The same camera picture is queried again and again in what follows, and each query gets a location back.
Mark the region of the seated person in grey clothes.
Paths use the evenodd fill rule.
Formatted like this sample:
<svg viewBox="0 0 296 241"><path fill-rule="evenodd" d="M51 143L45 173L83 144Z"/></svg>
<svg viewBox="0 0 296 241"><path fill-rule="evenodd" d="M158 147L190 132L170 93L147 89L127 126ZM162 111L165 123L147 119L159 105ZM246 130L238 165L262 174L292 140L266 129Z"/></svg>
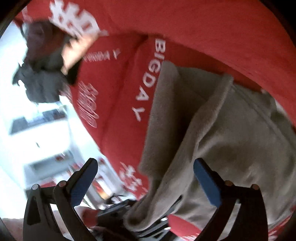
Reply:
<svg viewBox="0 0 296 241"><path fill-rule="evenodd" d="M77 82L83 57L99 33L71 36L49 21L22 24L27 52L12 83L24 84L29 101L54 103Z"/></svg>

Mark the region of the red blanket with white print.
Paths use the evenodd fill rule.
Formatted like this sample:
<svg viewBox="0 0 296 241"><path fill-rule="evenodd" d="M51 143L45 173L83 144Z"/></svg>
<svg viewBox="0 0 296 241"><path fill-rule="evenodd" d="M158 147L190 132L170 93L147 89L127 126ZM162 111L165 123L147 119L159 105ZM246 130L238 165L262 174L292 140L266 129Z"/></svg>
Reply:
<svg viewBox="0 0 296 241"><path fill-rule="evenodd" d="M269 94L295 132L295 45L260 1L31 1L16 18L20 27L49 21L71 36L99 33L61 95L136 203L149 191L138 165L165 61ZM177 217L179 203L164 215L176 235L194 240L206 225ZM283 234L294 211L268 226L268 240Z"/></svg>

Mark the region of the grey knit garment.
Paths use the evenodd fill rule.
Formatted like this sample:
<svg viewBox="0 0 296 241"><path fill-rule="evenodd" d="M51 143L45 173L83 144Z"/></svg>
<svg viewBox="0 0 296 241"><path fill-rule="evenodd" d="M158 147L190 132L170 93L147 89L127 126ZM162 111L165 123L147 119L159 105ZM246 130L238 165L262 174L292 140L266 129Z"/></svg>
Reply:
<svg viewBox="0 0 296 241"><path fill-rule="evenodd" d="M138 165L149 191L125 226L144 230L179 200L175 215L204 228L215 209L194 176L197 158L238 186L257 184L269 227L295 205L295 132L275 100L235 85L228 74L165 61Z"/></svg>

